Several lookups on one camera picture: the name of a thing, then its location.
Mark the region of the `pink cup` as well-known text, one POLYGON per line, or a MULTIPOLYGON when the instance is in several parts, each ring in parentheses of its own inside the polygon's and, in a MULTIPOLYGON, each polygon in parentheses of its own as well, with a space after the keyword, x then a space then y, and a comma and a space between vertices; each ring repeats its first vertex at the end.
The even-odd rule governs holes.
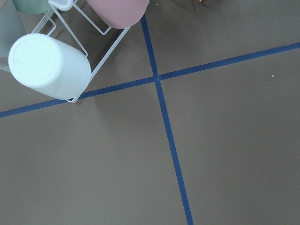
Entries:
POLYGON ((148 0, 89 0, 87 3, 109 26, 125 29, 135 25, 145 14, 148 0))

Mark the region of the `white cup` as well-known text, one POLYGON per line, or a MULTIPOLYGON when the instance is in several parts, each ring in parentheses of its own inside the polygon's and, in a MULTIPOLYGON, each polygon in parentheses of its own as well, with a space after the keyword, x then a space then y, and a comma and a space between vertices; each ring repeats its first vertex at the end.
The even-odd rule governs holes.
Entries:
POLYGON ((22 85, 59 100, 71 99, 87 88, 91 67, 78 49, 50 36, 32 33, 11 47, 8 64, 22 85))

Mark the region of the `green cup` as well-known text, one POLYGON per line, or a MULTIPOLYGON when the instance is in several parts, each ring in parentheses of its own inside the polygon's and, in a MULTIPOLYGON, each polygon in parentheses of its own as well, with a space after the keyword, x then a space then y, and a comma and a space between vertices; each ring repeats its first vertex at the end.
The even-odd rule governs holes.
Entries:
POLYGON ((47 0, 13 0, 18 12, 37 15, 52 10, 47 0))

